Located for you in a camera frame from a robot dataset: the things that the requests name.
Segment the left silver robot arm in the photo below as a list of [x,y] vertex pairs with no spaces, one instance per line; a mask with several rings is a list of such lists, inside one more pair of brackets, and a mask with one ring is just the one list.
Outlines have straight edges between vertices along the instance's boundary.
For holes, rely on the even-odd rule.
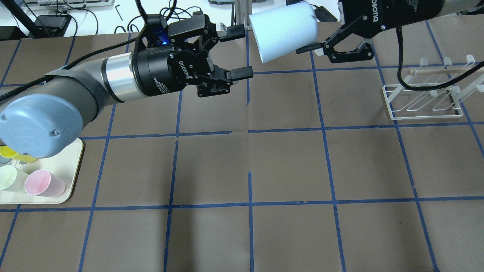
[[234,82],[253,77],[250,66],[227,70],[209,51],[246,36],[243,24],[212,23],[197,14],[168,24],[156,14],[124,54],[85,62],[92,52],[1,96],[1,145],[35,158],[60,153],[107,105],[197,88],[199,97],[230,93]]

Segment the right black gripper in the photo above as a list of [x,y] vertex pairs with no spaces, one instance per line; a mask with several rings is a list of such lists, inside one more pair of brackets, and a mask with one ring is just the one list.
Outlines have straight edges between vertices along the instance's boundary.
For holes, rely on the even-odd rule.
[[371,60],[374,50],[361,42],[351,51],[336,51],[334,47],[351,34],[373,38],[378,33],[432,19],[443,9],[442,0],[339,0],[342,25],[323,42],[314,42],[296,49],[297,54],[322,49],[331,63]]

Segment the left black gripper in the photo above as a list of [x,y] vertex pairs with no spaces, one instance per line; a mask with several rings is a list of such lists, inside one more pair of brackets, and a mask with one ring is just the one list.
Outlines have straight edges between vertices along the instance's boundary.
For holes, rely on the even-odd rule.
[[253,78],[253,67],[223,69],[212,63],[209,52],[218,42],[245,37],[244,24],[215,24],[207,15],[168,24],[169,45],[134,50],[135,82],[147,96],[178,92],[188,85],[196,86],[200,97],[230,93],[235,82]]

